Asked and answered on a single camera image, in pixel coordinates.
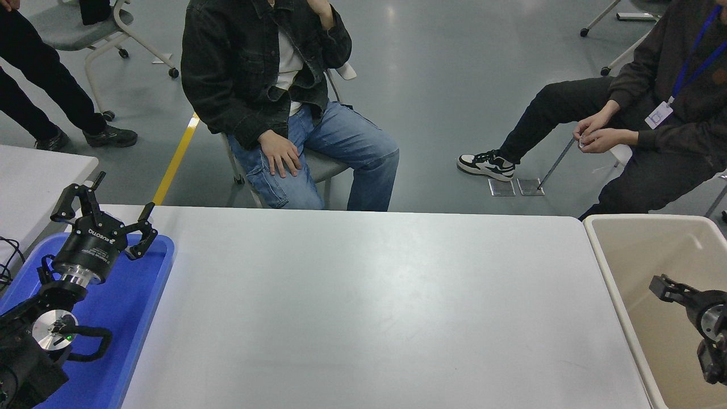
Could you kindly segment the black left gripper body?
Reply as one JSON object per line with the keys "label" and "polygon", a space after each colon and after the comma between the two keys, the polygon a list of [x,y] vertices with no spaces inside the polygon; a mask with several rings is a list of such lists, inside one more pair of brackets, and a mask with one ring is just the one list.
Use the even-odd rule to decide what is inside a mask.
{"label": "black left gripper body", "polygon": [[126,248],[127,239],[119,233],[124,223],[73,226],[55,256],[55,271],[60,274],[91,274],[91,279],[107,279],[112,267]]}

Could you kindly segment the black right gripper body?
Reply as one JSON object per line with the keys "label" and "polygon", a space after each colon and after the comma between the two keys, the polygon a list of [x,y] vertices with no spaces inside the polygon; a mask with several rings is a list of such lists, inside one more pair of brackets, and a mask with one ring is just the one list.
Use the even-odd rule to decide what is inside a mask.
{"label": "black right gripper body", "polygon": [[699,290],[696,308],[686,308],[689,321],[705,339],[717,341],[720,319],[724,315],[726,293],[721,290]]}

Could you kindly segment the person's left hand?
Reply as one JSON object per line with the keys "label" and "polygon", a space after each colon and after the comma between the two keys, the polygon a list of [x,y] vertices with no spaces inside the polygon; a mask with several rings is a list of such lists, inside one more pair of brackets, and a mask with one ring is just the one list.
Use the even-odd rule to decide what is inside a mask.
{"label": "person's left hand", "polygon": [[604,128],[592,134],[595,140],[587,145],[578,142],[579,150],[584,153],[605,153],[620,144],[620,130]]}
{"label": "person's left hand", "polygon": [[335,26],[335,16],[328,0],[307,0],[307,5],[317,15],[325,31]]}

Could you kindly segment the person's right hand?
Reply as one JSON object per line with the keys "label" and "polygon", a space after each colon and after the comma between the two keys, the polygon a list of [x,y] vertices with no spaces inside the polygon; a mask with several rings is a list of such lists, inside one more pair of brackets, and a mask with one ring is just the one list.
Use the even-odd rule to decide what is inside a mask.
{"label": "person's right hand", "polygon": [[273,130],[267,130],[258,137],[258,143],[263,155],[268,160],[271,176],[286,178],[291,174],[298,176],[302,165],[299,161],[299,151],[289,139]]}
{"label": "person's right hand", "polygon": [[597,113],[580,120],[573,132],[574,139],[582,145],[590,144],[595,140],[592,134],[607,125],[610,119],[610,114]]}

